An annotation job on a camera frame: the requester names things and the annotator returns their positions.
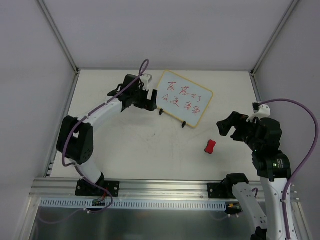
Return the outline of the red whiteboard eraser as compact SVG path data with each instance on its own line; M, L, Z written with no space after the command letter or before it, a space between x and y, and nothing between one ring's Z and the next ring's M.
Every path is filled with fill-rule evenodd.
M207 145L204 149L204 152L211 155L214 152L214 148L215 148L216 144L217 144L216 141L214 141L212 139L208 140Z

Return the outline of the yellow framed whiteboard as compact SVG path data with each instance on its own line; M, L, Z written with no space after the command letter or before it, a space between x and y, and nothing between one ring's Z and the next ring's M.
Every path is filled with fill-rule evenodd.
M160 70L152 73L158 109L196 128L210 105L214 92L204 83L202 71Z

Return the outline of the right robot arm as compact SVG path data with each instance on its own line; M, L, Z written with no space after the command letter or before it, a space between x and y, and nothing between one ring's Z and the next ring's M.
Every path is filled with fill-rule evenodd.
M262 185L265 207L262 210L251 192L249 181L243 173L228 174L223 180L223 192L236 198L246 216L253 234L252 240L295 240L290 191L285 186L291 177L288 157L280 151L282 136L278 121L264 117L249 119L247 115L232 112L217 122L219 134L226 136L231 128L234 141L244 142L252 151L252 162Z

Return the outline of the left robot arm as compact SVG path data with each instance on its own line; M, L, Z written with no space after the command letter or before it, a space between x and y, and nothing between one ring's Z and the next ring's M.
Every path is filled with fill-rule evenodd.
M56 149L62 154L62 165L73 166L80 179L76 195L99 196L107 194L104 174L98 169L93 158L94 132L113 116L134 106L153 112L157 109L158 91L152 91L148 98L150 74L135 76L127 74L123 83L107 94L105 100L86 114L66 116L61 124Z

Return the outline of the right aluminium frame post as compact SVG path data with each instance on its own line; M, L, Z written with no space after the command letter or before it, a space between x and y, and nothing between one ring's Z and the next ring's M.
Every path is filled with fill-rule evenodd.
M282 32L283 28L285 27L286 23L290 19L291 15L293 14L294 10L297 8L300 0L291 0L289 2L288 7L284 11L282 17L280 18L279 22L277 23L275 29L273 30L270 38L268 39L265 47L263 48L261 54L259 55L253 69L251 70L250 74L255 77L259 68L263 64L265 58L267 57L268 53L270 52L271 48L273 47L274 43L276 42L278 36Z

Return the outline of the aluminium frame post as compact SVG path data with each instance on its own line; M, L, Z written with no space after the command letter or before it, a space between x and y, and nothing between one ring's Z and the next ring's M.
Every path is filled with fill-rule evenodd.
M263 64L265 58L267 57L268 53L270 52L271 48L273 47L274 43L276 42L278 36L282 32L283 28L285 27L286 23L290 19L291 15L293 14L294 10L297 8L300 0L291 0L289 2L288 7L284 11L282 17L280 18L279 22L277 23L275 29L273 30L270 38L268 39L265 47L263 48L261 54L259 55L253 69L251 70L250 74L255 77L259 68Z
M58 42L59 47L61 48L64 56L66 57L71 69L73 70L73 72L75 74L77 74L79 72L79 67L77 66L62 34L61 31L59 30L47 4L45 0L36 0L35 1L37 3L37 5L39 6L39 9L41 10L46 22L48 23L48 26L51 30L51 32L53 33L55 39Z

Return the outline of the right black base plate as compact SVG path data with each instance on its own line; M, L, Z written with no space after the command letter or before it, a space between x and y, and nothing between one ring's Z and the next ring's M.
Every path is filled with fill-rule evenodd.
M208 183L207 194L209 199L235 199L232 191L224 183Z

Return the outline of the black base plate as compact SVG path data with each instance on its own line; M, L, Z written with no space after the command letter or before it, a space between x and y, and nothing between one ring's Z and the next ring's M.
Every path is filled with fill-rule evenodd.
M235 199L232 191L224 183L208 183L207 194L209 199Z
M98 187L80 179L75 188L75 195L80 197L102 197L107 190L112 197L119 196L120 182L114 180L102 180Z

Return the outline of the left aluminium frame post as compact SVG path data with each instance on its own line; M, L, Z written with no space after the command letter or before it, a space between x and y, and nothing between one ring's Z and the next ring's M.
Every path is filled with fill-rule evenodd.
M37 3L37 5L39 6L39 9L41 10L46 22L48 23L48 26L51 30L51 32L53 33L55 39L58 42L59 47L61 48L64 56L66 57L71 69L73 70L73 72L75 74L77 74L79 72L79 67L77 66L62 34L61 31L59 30L47 4L45 0L36 0L35 1Z

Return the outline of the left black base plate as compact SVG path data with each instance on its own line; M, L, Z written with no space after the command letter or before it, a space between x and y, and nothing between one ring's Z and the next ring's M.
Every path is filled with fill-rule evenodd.
M98 187L80 179L75 188L75 195L80 197L102 197L107 190L112 197L119 196L120 182L114 180L102 180Z

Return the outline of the aluminium mounting rail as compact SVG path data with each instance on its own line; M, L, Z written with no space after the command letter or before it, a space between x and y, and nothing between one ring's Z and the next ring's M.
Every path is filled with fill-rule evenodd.
M30 197L74 197L77 178L36 178ZM120 179L118 199L132 200L209 200L207 181Z

